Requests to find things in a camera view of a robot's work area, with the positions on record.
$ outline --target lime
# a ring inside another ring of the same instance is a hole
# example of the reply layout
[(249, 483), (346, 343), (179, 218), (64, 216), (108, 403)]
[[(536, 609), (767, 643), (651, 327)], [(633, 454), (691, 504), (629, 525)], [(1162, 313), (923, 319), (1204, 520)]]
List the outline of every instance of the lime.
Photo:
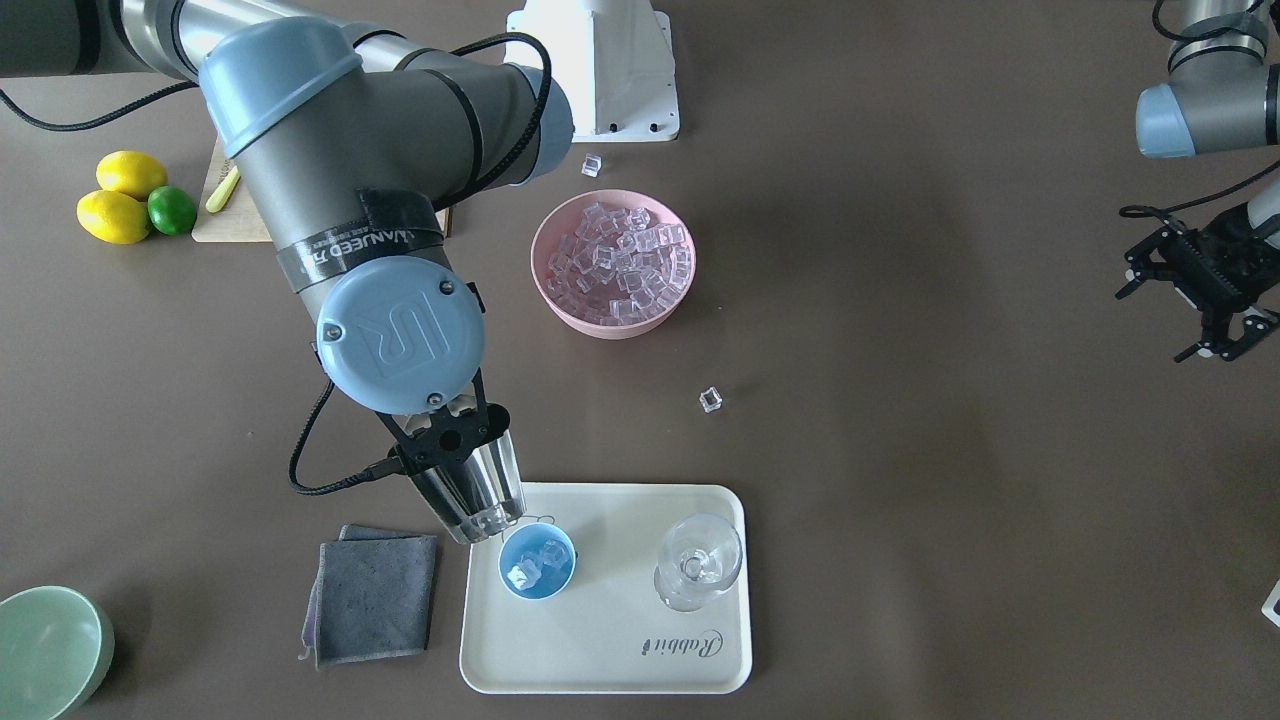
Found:
[(196, 227), (196, 202), (180, 188), (166, 184), (147, 196), (151, 224), (165, 234), (186, 234)]
[(132, 245), (151, 232), (146, 205), (114, 190), (95, 190), (76, 204), (76, 219), (93, 237)]
[(134, 200), (146, 200), (151, 191), (169, 182), (159, 160), (137, 150), (118, 150), (97, 163), (97, 184), (102, 190), (123, 192)]

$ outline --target tabletop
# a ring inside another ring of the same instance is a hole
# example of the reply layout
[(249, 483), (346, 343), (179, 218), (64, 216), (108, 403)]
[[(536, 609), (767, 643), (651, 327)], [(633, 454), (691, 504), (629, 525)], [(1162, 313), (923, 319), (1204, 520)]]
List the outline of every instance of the tabletop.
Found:
[[(500, 32), (517, 5), (312, 4), (435, 47)], [(479, 694), (458, 671), (467, 548), (447, 539), (425, 653), (294, 659), (342, 524), (443, 528), (403, 478), (289, 489), (324, 377), (269, 246), (110, 246), (78, 227), (114, 150), (200, 192), (214, 131), (189, 91), (79, 133), (0, 113), (0, 597), (70, 585), (115, 623), (78, 716), (1274, 717), (1280, 628), (1260, 607), (1280, 579), (1280, 343), (1175, 364), (1196, 313), (1170, 286), (1114, 299), (1123, 252), (1157, 227), (1117, 208), (1207, 195), (1274, 152), (1138, 154), (1134, 102), (1166, 79), (1151, 5), (655, 8), (680, 137), (575, 145), (549, 176), (461, 204), (447, 249), (484, 296), (486, 391), (526, 480), (741, 498), (746, 684)], [(166, 83), (0, 87), (72, 122)], [(698, 243), (689, 297), (627, 341), (564, 325), (529, 273), (541, 219), (604, 187), (667, 204)], [(724, 406), (704, 414), (712, 384)], [(388, 446), (338, 398), (302, 473)]]

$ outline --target light green bowl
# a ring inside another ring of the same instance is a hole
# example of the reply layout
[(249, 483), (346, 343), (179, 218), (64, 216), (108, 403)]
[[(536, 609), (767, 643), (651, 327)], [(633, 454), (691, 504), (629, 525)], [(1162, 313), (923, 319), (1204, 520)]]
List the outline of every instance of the light green bowl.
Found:
[(113, 652), (111, 621), (70, 588), (31, 588), (0, 602), (0, 716), (61, 717), (93, 694)]

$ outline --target towel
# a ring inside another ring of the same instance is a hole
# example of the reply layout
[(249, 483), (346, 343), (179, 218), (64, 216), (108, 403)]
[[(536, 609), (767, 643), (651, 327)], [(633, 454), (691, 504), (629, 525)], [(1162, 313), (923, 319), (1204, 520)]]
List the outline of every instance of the towel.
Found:
[(319, 670), (422, 652), (436, 547), (433, 536), (343, 525), (320, 546), (298, 660), (314, 651)]

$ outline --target bowl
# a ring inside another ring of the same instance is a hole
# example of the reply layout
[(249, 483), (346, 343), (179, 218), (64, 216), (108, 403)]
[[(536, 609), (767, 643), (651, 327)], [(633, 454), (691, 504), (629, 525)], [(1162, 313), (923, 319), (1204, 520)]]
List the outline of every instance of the bowl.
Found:
[[(557, 544), (552, 546), (548, 555), (544, 548), (549, 543)], [(534, 562), (538, 569), (527, 575), (525, 568), (515, 570), (522, 561)], [(524, 600), (547, 600), (561, 592), (573, 577), (575, 566), (577, 566), (577, 552), (573, 550), (573, 541), (564, 534), (564, 530), (550, 523), (530, 523), (517, 528), (498, 553), (498, 575), (502, 577), (502, 584)], [(532, 582), (521, 587), (520, 580), (529, 579)]]
[(61, 717), (93, 694), (113, 652), (111, 621), (70, 588), (31, 588), (0, 602), (0, 716)]
[(698, 254), (694, 251), (694, 238), (689, 233), (689, 228), (685, 227), (685, 240), (678, 243), (678, 246), (689, 249), (689, 282), (684, 290), (680, 291), (678, 297), (669, 307), (666, 307), (653, 318), (630, 324), (603, 325), (593, 323), (586, 318), (557, 305), (556, 300), (548, 293), (547, 281), (553, 277), (553, 272), (548, 266), (548, 261), (559, 249), (561, 237), (564, 234), (573, 234), (579, 223), (582, 220), (582, 211), (594, 202), (617, 208), (645, 208), (653, 218), (652, 225), (662, 223), (673, 225), (685, 224), (671, 208), (667, 208), (648, 195), (632, 192), (630, 190), (594, 190), (591, 192), (579, 195), (577, 197), (571, 197), (562, 202), (559, 208), (552, 210), (550, 214), (547, 215), (547, 219), (543, 220), (543, 224), (538, 227), (538, 232), (534, 233), (534, 246), (529, 254), (529, 265), (534, 275), (534, 286), (538, 287), (538, 293), (543, 296), (543, 300), (547, 301), (547, 305), (552, 309), (552, 313), (556, 313), (557, 318), (584, 334), (602, 340), (625, 340), (644, 334), (669, 318), (689, 293), (689, 288), (692, 287), (694, 275), (698, 270)]

